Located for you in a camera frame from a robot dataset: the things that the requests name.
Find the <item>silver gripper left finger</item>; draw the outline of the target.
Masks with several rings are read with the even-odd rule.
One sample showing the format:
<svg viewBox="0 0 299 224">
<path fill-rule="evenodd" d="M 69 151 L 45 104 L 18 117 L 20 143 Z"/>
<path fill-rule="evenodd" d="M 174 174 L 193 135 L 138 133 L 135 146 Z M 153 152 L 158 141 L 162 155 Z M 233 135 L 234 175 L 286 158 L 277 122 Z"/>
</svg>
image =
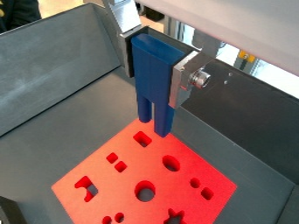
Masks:
<svg viewBox="0 0 299 224">
<path fill-rule="evenodd" d="M 117 27 L 119 47 L 123 53 L 126 75 L 134 77 L 131 38 L 142 29 L 135 0 L 103 0 L 107 14 Z"/>
</svg>

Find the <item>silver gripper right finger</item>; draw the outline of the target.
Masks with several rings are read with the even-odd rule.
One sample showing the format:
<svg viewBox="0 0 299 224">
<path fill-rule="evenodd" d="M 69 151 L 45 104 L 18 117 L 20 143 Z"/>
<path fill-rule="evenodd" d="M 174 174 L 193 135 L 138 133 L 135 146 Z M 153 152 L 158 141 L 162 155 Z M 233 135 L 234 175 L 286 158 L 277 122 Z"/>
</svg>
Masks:
<svg viewBox="0 0 299 224">
<path fill-rule="evenodd" d="M 203 89 L 211 75 L 203 71 L 206 65 L 219 56 L 225 42 L 195 30 L 191 44 L 197 47 L 173 67 L 173 81 L 169 105 L 178 109 L 190 98 L 193 88 Z"/>
</svg>

